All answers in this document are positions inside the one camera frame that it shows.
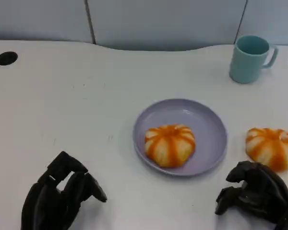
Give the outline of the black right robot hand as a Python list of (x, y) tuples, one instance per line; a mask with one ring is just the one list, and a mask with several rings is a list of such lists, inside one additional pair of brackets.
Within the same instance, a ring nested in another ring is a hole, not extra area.
[(223, 188), (216, 198), (215, 214), (223, 215), (237, 207), (253, 216), (274, 223), (276, 230), (288, 230), (288, 187), (269, 167), (240, 161), (226, 177), (241, 187)]

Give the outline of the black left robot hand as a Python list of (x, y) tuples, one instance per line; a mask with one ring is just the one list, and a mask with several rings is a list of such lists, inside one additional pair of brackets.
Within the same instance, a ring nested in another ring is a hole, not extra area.
[(67, 230), (81, 203), (94, 196), (105, 203), (107, 196), (87, 168), (62, 151), (31, 187), (22, 209), (23, 230)]

